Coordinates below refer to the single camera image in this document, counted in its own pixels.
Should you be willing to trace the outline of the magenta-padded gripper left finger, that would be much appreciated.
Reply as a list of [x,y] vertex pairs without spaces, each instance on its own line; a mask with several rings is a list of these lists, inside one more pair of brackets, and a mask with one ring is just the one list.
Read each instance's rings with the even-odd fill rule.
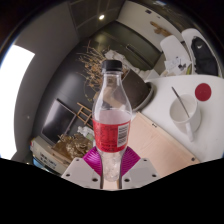
[[76,157],[62,178],[84,188],[102,188],[102,162],[97,149],[93,147],[82,158]]

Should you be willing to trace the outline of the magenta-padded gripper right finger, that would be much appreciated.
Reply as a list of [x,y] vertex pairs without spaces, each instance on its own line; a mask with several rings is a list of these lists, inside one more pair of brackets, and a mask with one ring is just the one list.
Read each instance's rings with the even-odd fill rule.
[[148,158],[141,158],[128,147],[120,165],[119,188],[140,188],[160,178],[160,175]]

